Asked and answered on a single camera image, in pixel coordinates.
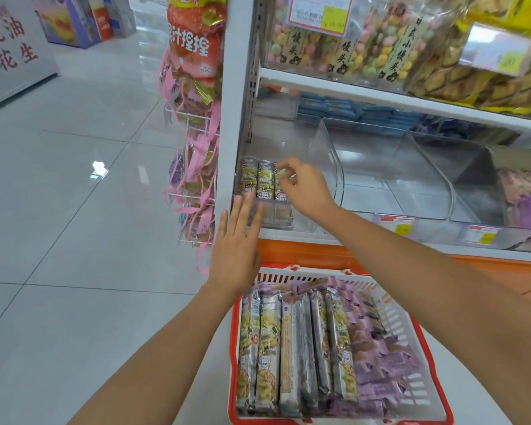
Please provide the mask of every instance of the white shelf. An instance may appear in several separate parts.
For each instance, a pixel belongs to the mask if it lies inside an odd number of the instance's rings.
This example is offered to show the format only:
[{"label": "white shelf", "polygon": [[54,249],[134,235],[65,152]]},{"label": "white shelf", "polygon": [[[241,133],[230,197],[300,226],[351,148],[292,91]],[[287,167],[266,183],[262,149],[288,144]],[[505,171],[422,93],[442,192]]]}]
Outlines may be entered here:
[{"label": "white shelf", "polygon": [[379,91],[362,86],[349,85],[332,80],[311,78],[287,71],[262,68],[260,70],[260,84],[287,86],[301,91],[315,92],[342,99],[380,104],[398,109],[413,110],[432,115],[446,116],[464,121],[484,123],[487,125],[505,127],[519,133],[531,133],[531,120],[511,115],[504,115],[470,107],[445,104],[429,99],[419,99],[393,92]]}]

